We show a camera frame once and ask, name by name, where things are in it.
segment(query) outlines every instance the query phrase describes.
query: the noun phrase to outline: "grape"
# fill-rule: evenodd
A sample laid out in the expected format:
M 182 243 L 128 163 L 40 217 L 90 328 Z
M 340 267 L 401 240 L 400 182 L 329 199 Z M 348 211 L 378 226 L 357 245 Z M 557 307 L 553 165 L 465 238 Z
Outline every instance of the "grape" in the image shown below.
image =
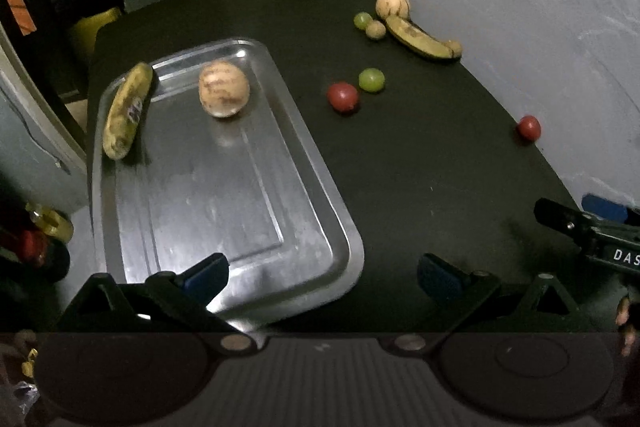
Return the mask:
M 359 30 L 367 29 L 367 25 L 373 20 L 373 17 L 367 12 L 360 12 L 353 18 L 353 23 Z
M 358 77 L 360 89 L 367 92 L 378 92 L 385 87 L 385 75 L 376 68 L 367 68 Z

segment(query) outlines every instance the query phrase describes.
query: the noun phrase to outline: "metal tray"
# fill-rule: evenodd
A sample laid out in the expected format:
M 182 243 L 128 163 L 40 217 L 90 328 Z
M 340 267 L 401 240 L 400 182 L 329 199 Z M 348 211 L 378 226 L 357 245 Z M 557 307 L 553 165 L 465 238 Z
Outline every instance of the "metal tray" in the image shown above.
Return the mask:
M 226 120 L 198 98 L 200 69 L 217 58 L 251 89 Z M 121 162 L 102 153 L 101 130 L 124 78 L 100 99 L 92 217 L 102 268 L 142 282 L 220 251 L 229 284 L 208 309 L 244 331 L 346 293 L 362 271 L 362 240 L 266 47 L 229 39 L 152 65 L 159 82 Z

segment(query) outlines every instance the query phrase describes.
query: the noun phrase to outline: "tray rim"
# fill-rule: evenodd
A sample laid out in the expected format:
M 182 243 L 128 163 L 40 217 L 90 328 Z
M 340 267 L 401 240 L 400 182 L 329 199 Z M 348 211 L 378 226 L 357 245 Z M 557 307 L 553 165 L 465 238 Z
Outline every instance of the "tray rim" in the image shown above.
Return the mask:
M 278 98 L 280 99 L 280 103 L 284 107 L 285 112 L 290 119 L 290 123 L 300 140 L 315 176 L 338 219 L 338 223 L 340 224 L 342 233 L 344 234 L 344 238 L 348 245 L 348 259 L 346 265 L 341 273 L 329 284 L 312 289 L 308 293 L 302 293 L 285 298 L 277 303 L 265 303 L 263 305 L 255 306 L 251 303 L 247 303 L 241 307 L 242 309 L 245 307 L 251 307 L 252 315 L 255 315 L 255 311 L 259 311 L 258 315 L 260 315 L 260 317 L 267 317 L 266 320 L 260 322 L 251 320 L 244 321 L 241 317 L 236 320 L 233 318 L 232 311 L 225 311 L 221 313 L 222 315 L 225 315 L 226 319 L 229 320 L 231 324 L 235 323 L 234 325 L 239 329 L 248 331 L 286 317 L 309 311 L 345 295 L 355 286 L 356 282 L 360 278 L 362 270 L 364 269 L 364 244 L 360 237 L 360 233 L 351 218 L 351 214 L 338 191 L 338 187 L 335 185 L 331 172 L 329 172 L 328 167 L 324 163 L 324 159 L 318 150 L 318 146 L 316 145 L 316 142 L 311 136 L 311 133 L 300 114 L 300 110 L 298 109 L 296 102 L 293 100 L 293 97 L 289 92 L 289 88 L 287 87 L 282 74 L 280 74 L 277 64 L 275 64 L 273 57 L 271 57 L 271 54 L 264 44 L 249 38 L 231 37 L 188 48 L 167 57 L 159 58 L 158 60 L 150 62 L 149 65 L 151 65 L 154 71 L 156 71 L 158 68 L 168 65 L 172 61 L 184 58 L 185 55 L 197 55 L 205 50 L 215 50 L 216 48 L 225 48 L 231 45 L 242 45 L 256 48 L 258 52 L 264 54 L 273 63 L 275 70 L 278 71 L 278 78 L 274 81 L 274 85 L 271 87 L 276 91 Z M 108 266 L 106 261 L 107 255 L 104 242 L 104 229 L 102 227 L 103 201 L 101 181 L 103 176 L 102 164 L 104 161 L 104 153 L 102 151 L 102 134 L 104 132 L 104 122 L 106 120 L 108 108 L 111 105 L 116 88 L 124 81 L 124 77 L 127 72 L 128 71 L 125 71 L 114 79 L 114 81 L 111 82 L 101 93 L 96 118 L 93 143 L 94 155 L 92 158 L 91 170 L 91 218 L 92 227 L 94 229 L 95 254 L 98 269 L 103 272 L 108 271 Z

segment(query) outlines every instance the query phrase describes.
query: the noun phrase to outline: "black tabletop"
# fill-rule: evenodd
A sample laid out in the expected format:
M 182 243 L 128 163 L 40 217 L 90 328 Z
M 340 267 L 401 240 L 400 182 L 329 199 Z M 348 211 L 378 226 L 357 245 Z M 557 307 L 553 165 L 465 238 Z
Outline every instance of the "black tabletop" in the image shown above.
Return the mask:
M 533 216 L 541 197 L 574 206 L 558 176 L 535 146 L 516 139 L 513 119 L 462 65 L 432 63 L 391 36 L 373 42 L 359 32 L 354 15 L 374 13 L 375 1 L 166 0 L 124 16 L 98 34 L 88 144 L 101 93 L 140 60 L 256 39 L 286 81 L 366 252 L 349 294 L 281 327 L 411 330 L 431 310 L 415 275 L 424 252 L 508 283 L 556 271 L 571 289 L 575 248 Z M 370 67 L 385 73 L 386 89 L 362 93 L 353 116 L 332 111 L 327 87 L 356 85 Z

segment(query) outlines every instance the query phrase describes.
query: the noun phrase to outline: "red grape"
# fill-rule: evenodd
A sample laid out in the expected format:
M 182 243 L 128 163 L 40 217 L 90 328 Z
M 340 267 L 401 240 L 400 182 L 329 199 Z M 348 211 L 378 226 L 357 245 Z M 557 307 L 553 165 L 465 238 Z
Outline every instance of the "red grape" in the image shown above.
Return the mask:
M 348 113 L 358 107 L 358 90 L 346 82 L 332 84 L 326 92 L 326 97 L 337 112 Z
M 518 124 L 518 132 L 525 140 L 535 142 L 542 134 L 542 127 L 535 116 L 528 114 L 524 116 Z

